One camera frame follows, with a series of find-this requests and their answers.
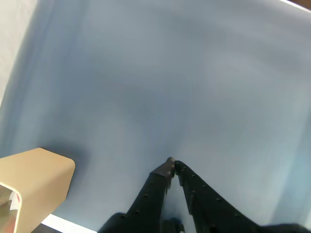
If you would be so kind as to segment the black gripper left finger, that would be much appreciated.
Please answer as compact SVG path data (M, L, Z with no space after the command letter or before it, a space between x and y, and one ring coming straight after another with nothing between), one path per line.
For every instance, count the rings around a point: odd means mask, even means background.
M170 157L165 163L150 172L145 184L125 215L126 233L160 232L163 203L175 174L175 160Z

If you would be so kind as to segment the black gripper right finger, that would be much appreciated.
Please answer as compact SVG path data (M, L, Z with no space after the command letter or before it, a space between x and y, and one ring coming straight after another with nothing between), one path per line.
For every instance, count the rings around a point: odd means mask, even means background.
M189 214L198 233L263 233L264 229L239 212L181 161L175 173L183 187Z

